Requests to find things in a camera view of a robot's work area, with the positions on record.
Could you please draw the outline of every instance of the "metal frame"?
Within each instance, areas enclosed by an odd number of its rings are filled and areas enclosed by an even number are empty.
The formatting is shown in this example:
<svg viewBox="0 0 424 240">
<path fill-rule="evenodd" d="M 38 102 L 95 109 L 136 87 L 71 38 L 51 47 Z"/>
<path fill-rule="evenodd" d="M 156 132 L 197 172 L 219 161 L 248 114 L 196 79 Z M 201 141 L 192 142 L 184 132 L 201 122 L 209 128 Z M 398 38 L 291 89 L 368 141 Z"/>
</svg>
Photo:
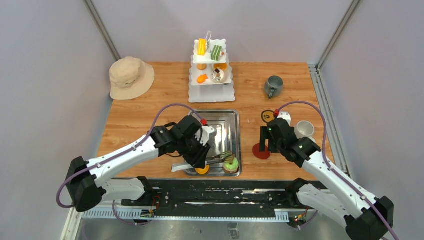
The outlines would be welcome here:
<svg viewBox="0 0 424 240">
<path fill-rule="evenodd" d="M 310 77 L 312 78 L 313 86 L 315 88 L 316 98 L 318 99 L 319 107 L 321 108 L 321 112 L 327 121 L 328 141 L 331 145 L 335 165 L 340 168 L 344 173 L 348 173 L 348 159 L 344 151 L 345 145 L 343 144 L 342 139 L 338 134 L 339 128 L 333 115 L 333 108 L 331 106 L 329 98 L 327 97 L 327 88 L 321 77 L 321 71 L 317 70 L 314 65 L 309 65 L 309 72 Z"/>
<path fill-rule="evenodd" d="M 202 222 L 238 222 L 238 223 L 289 223 L 289 212 L 275 209 L 275 217 L 211 217 L 211 216 L 156 216 L 142 217 L 143 210 L 150 210 L 146 207 L 124 207 L 120 206 L 115 211 L 123 220 L 150 220 L 150 221 L 202 221 Z M 112 210 L 112 204 L 97 206 L 82 214 L 82 219 L 116 219 Z"/>
<path fill-rule="evenodd" d="M 75 240 L 77 238 L 83 213 L 77 212 L 75 208 L 71 208 L 68 212 L 65 225 L 60 235 L 60 240 Z"/>
<path fill-rule="evenodd" d="M 110 53 L 112 54 L 115 61 L 118 61 L 119 59 L 121 59 L 121 56 L 119 55 L 118 50 L 115 47 L 114 42 L 111 39 L 111 36 L 109 35 L 108 31 L 106 30 L 106 27 L 103 24 L 103 21 L 100 18 L 100 15 L 97 12 L 97 9 L 94 6 L 93 1 L 92 0 L 83 0 L 83 1 L 85 3 L 85 6 L 87 7 L 88 12 L 92 16 L 95 25 L 97 26 L 98 30 L 100 31 L 101 35 L 103 36 L 103 39 L 106 42 L 106 45 L 109 48 Z"/>
<path fill-rule="evenodd" d="M 359 4 L 362 0 L 353 0 L 350 3 L 349 8 L 347 9 L 346 13 L 344 14 L 340 24 L 338 25 L 334 35 L 330 39 L 330 42 L 328 43 L 327 47 L 324 50 L 324 53 L 319 58 L 318 63 L 316 64 L 315 68 L 319 71 L 323 67 L 323 65 L 326 63 L 327 58 L 329 57 L 331 51 L 333 50 L 334 46 L 337 43 L 337 40 L 339 40 L 339 37 L 342 35 L 343 30 L 345 30 L 346 26 L 349 23 L 349 20 L 351 20 L 352 16 L 354 15 L 356 9 L 358 8 Z"/>
</svg>

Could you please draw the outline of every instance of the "gray mug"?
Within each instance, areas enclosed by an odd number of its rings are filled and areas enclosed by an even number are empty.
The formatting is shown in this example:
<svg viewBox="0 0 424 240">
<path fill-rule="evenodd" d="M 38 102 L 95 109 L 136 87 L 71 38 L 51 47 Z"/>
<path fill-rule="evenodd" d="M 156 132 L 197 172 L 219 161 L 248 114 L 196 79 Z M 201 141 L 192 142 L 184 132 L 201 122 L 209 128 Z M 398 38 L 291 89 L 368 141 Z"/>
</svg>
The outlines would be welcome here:
<svg viewBox="0 0 424 240">
<path fill-rule="evenodd" d="M 268 95 L 268 99 L 277 97 L 283 91 L 283 79 L 279 76 L 271 76 L 265 82 L 265 93 Z"/>
</svg>

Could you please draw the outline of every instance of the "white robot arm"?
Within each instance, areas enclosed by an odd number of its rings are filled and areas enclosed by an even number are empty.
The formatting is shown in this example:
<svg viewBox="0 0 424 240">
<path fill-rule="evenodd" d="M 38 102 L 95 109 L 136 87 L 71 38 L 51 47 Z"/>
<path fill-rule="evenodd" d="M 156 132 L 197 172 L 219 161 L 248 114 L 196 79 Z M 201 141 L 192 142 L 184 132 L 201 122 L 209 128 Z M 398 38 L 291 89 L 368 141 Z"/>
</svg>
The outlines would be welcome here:
<svg viewBox="0 0 424 240">
<path fill-rule="evenodd" d="M 265 140 L 268 140 L 271 152 L 280 153 L 315 176 L 332 193 L 324 193 L 298 178 L 285 189 L 284 197 L 292 205 L 310 206 L 318 210 L 344 227 L 352 240 L 379 240 L 388 232 L 374 208 L 393 226 L 394 205 L 390 199 L 386 196 L 377 198 L 359 186 L 328 158 L 325 160 L 315 142 L 307 137 L 298 139 L 294 128 L 285 119 L 277 117 L 261 127 L 260 151 L 265 150 Z"/>
<path fill-rule="evenodd" d="M 204 168 L 206 155 L 211 148 L 208 144 L 209 137 L 215 131 L 208 125 L 202 126 L 196 118 L 189 115 L 179 123 L 156 126 L 150 136 L 144 135 L 105 156 L 88 161 L 77 157 L 71 162 L 67 178 L 83 169 L 92 169 L 66 184 L 76 210 L 85 212 L 101 202 L 118 199 L 135 201 L 141 198 L 148 187 L 145 177 L 112 178 L 137 164 L 165 154 L 178 152 L 193 167 Z M 112 158 L 113 161 L 101 164 Z"/>
</svg>

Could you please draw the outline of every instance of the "mug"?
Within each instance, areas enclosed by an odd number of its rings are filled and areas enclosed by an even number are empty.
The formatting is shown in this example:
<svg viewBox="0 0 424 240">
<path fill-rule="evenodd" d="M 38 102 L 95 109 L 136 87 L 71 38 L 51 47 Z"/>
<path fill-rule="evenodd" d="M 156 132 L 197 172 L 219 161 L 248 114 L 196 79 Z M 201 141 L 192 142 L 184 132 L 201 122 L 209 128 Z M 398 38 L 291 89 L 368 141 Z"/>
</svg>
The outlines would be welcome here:
<svg viewBox="0 0 424 240">
<path fill-rule="evenodd" d="M 277 97 L 283 91 L 283 79 L 281 79 L 279 76 L 271 76 L 265 82 L 264 90 L 268 95 L 268 99 Z"/>
<path fill-rule="evenodd" d="M 296 127 L 294 128 L 294 134 L 296 134 L 296 137 L 298 139 L 301 138 L 309 138 L 314 143 L 316 143 L 314 134 L 315 134 L 315 127 L 310 123 L 309 121 L 300 121 L 296 124 Z"/>
</svg>

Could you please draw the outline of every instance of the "orange pastry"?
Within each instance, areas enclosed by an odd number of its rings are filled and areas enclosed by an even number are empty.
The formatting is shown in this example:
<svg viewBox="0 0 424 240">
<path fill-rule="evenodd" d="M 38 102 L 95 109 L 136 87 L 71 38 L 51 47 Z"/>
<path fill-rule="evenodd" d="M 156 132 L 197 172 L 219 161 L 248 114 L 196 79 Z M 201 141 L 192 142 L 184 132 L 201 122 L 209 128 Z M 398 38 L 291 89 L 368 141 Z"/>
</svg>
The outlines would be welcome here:
<svg viewBox="0 0 424 240">
<path fill-rule="evenodd" d="M 221 69 L 222 71 L 227 70 L 228 65 L 226 63 L 217 63 L 213 65 L 214 69 Z"/>
<path fill-rule="evenodd" d="M 205 175 L 208 173 L 209 169 L 211 168 L 211 166 L 206 165 L 205 168 L 195 168 L 196 172 L 200 175 Z"/>
<path fill-rule="evenodd" d="M 207 67 L 207 65 L 203 64 L 203 63 L 197 65 L 197 69 L 199 69 L 199 70 L 205 70 L 206 67 Z"/>
<path fill-rule="evenodd" d="M 198 82 L 199 84 L 202 84 L 202 83 L 206 82 L 206 79 L 208 79 L 208 76 L 207 76 L 206 74 L 203 74 L 203 75 L 200 75 L 200 76 L 197 78 L 197 82 Z"/>
</svg>

